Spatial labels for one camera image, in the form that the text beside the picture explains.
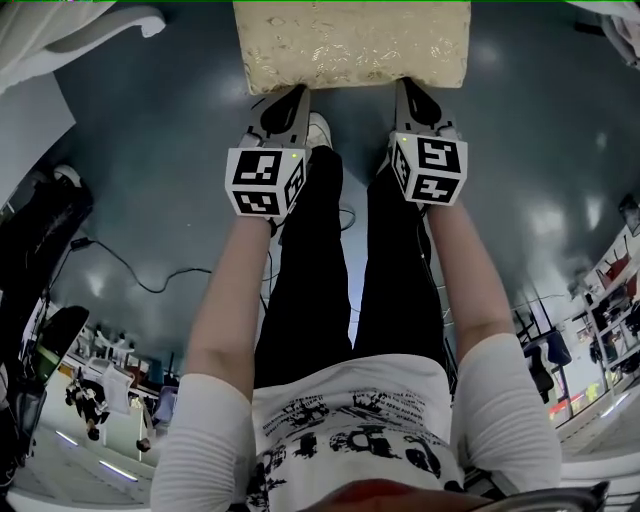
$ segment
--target gray floor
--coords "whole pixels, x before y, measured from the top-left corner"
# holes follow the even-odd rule
[[[150,286],[180,267],[214,266],[234,217],[226,150],[255,101],[230,4],[159,8],[169,25],[158,36],[129,30],[56,72],[77,125],[48,155],[72,164],[94,193],[84,231]],[[640,73],[604,38],[574,31],[576,13],[567,4],[474,4],[464,86],[434,94],[469,142],[462,197],[514,301],[532,288],[566,293],[622,227],[616,205],[640,185]],[[393,123],[394,91],[318,91],[312,103],[331,124],[348,171],[343,200],[358,212],[344,236],[358,308],[364,184]],[[205,284],[190,274],[150,295],[94,246],[69,258],[54,297],[165,357],[182,351]]]

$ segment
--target white sneaker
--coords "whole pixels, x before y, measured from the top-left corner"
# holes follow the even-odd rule
[[[309,132],[307,133],[307,147],[315,148],[317,146],[329,146],[333,149],[331,143],[331,130],[329,123],[317,112],[309,114]]]

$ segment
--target shelf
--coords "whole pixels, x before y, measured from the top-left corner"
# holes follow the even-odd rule
[[[609,295],[613,293],[620,285],[622,285],[627,279],[632,277],[636,272],[640,270],[640,251],[636,252],[633,257],[627,263],[627,266],[622,269],[622,272],[616,277],[611,284],[607,286],[604,290],[604,293],[600,295],[598,298],[594,298],[594,302],[589,309],[593,311],[597,308],[600,303],[606,299]]]
[[[640,350],[640,343],[636,343],[633,347],[631,347],[629,350],[627,350],[626,353],[622,354],[618,359],[607,363],[606,364],[606,368],[607,370],[611,369],[611,367],[620,364],[622,361],[625,361],[626,359],[629,359],[633,354],[635,354],[636,352],[638,352],[638,350]]]
[[[600,336],[604,336],[605,334],[610,333],[613,329],[618,327],[631,314],[631,311],[633,311],[633,306],[631,306],[624,313],[622,313],[618,318],[616,318],[613,321],[613,323],[607,326],[606,329],[603,329],[602,331],[600,331]]]

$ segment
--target leg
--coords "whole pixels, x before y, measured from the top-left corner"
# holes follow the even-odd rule
[[[342,160],[313,150],[287,217],[282,258],[255,354],[255,388],[288,384],[351,358],[347,267],[340,244]]]
[[[367,194],[369,260],[354,357],[413,354],[445,367],[442,312],[429,269],[431,244],[418,206],[404,200],[390,165]]]

